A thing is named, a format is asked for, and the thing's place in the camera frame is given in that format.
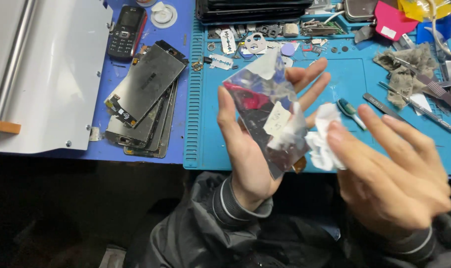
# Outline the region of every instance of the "blue silicone mat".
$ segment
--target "blue silicone mat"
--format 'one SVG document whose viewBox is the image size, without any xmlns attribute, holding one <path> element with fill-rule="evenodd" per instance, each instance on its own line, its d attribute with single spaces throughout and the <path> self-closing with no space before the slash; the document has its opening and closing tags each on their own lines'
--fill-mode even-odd
<svg viewBox="0 0 451 268">
<path fill-rule="evenodd" d="M 305 15 L 302 20 L 308 21 L 313 18 L 324 21 L 329 15 Z M 383 52 L 388 47 L 372 42 L 370 46 L 359 50 L 354 45 L 354 34 L 351 31 L 358 30 L 369 23 L 349 23 L 342 15 L 336 18 L 336 21 L 348 32 L 348 34 L 332 35 L 323 38 L 328 39 L 325 45 L 327 51 L 321 55 L 313 52 L 303 54 L 301 44 L 308 37 L 299 36 L 296 38 L 266 38 L 266 40 L 297 40 L 300 47 L 297 49 L 294 59 L 294 67 L 306 68 L 313 61 L 320 57 L 328 59 L 328 67 L 325 71 L 330 72 L 331 81 L 324 92 L 318 97 L 318 100 L 307 110 L 305 115 L 312 113 L 319 105 L 326 101 L 336 102 L 340 98 L 349 101 L 354 107 L 362 103 L 367 103 L 363 98 L 364 93 L 370 93 L 378 100 L 393 108 L 401 117 L 413 124 L 425 135 L 433 138 L 438 145 L 437 149 L 441 159 L 448 172 L 451 174 L 451 134 L 441 127 L 437 126 L 431 120 L 424 116 L 417 116 L 411 107 L 405 107 L 398 111 L 392 104 L 386 100 L 386 90 L 378 85 L 378 82 L 388 82 L 386 79 L 387 71 L 381 66 L 375 64 L 372 58 L 377 52 Z M 415 41 L 416 32 L 408 34 L 411 40 Z M 210 52 L 207 50 L 207 44 L 215 42 L 216 50 Z M 348 51 L 342 51 L 342 47 L 348 47 Z M 332 53 L 331 48 L 337 47 L 338 52 Z M 207 38 L 207 28 L 202 26 L 199 21 L 194 19 L 193 33 L 191 38 L 191 56 L 190 62 L 196 62 L 202 56 L 209 56 L 212 53 L 222 55 L 221 43 L 217 39 Z M 243 58 L 234 59 L 234 65 L 238 65 L 240 70 L 256 57 L 245 60 Z M 235 70 L 222 70 L 220 68 L 210 69 L 208 64 L 200 71 L 193 71 L 190 68 L 189 73 L 189 91 L 187 103 L 187 122 L 184 144 L 184 168 L 200 170 L 230 170 L 230 162 L 225 148 L 225 142 L 216 122 L 218 113 L 217 87 L 222 81 L 231 76 Z M 441 78 L 440 71 L 436 71 L 436 76 Z M 429 102 L 435 114 L 442 117 L 443 120 L 451 125 L 451 115 L 446 116 L 442 111 L 436 108 L 432 102 Z M 372 108 L 377 114 L 382 113 L 374 106 Z M 369 132 L 362 131 L 358 125 L 350 118 L 342 116 L 343 124 L 364 143 L 385 154 L 383 148 L 371 137 Z M 306 155 L 308 165 L 305 172 L 324 172 L 313 167 L 309 161 L 309 155 Z"/>
</svg>

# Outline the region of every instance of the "white machine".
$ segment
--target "white machine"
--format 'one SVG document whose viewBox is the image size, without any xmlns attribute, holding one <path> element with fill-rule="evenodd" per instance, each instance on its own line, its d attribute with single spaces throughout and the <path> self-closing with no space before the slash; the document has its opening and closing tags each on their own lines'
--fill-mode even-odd
<svg viewBox="0 0 451 268">
<path fill-rule="evenodd" d="M 86 150 L 113 10 L 0 0 L 0 152 Z"/>
</svg>

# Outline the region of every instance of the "jacket sleeve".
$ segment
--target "jacket sleeve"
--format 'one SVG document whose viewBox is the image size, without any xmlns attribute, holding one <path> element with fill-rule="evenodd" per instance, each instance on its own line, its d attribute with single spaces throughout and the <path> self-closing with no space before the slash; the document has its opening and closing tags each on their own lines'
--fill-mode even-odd
<svg viewBox="0 0 451 268">
<path fill-rule="evenodd" d="M 436 217 L 432 226 L 411 236 L 389 241 L 350 218 L 350 233 L 368 267 L 451 268 L 451 216 Z"/>
<path fill-rule="evenodd" d="M 224 267 L 250 248 L 260 231 L 257 219 L 272 211 L 271 198 L 247 211 L 235 199 L 231 178 L 204 172 L 190 196 L 151 232 L 137 267 Z"/>
</svg>

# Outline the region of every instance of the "white plastic cap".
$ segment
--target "white plastic cap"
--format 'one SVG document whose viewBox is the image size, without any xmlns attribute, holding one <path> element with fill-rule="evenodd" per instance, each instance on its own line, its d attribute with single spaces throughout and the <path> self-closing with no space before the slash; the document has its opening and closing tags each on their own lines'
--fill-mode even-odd
<svg viewBox="0 0 451 268">
<path fill-rule="evenodd" d="M 151 11 L 151 22 L 160 29 L 170 27 L 177 20 L 177 11 L 172 5 L 158 2 L 151 8 Z"/>
</svg>

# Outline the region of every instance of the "aluminum rod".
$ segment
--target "aluminum rod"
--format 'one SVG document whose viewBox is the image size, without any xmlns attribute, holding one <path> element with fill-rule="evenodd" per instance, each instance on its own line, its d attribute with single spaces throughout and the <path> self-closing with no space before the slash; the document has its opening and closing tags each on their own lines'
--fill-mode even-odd
<svg viewBox="0 0 451 268">
<path fill-rule="evenodd" d="M 7 66 L 5 67 L 4 76 L 2 77 L 2 83 L 0 84 L 0 121 L 4 120 L 8 96 L 15 84 L 20 59 L 29 33 L 36 3 L 37 0 L 25 0 L 22 14 L 20 15 L 19 26 L 15 33 L 14 42 L 10 50 L 10 55 L 8 56 Z"/>
</svg>

